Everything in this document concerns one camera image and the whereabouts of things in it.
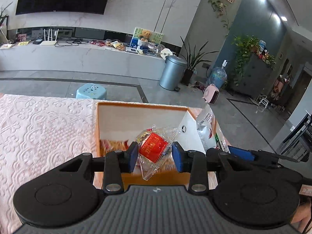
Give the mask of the person's right hand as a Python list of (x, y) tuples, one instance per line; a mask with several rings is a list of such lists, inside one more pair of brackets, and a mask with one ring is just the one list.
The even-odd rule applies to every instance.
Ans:
[(311, 202), (300, 205), (291, 221), (300, 233), (309, 233), (311, 229)]

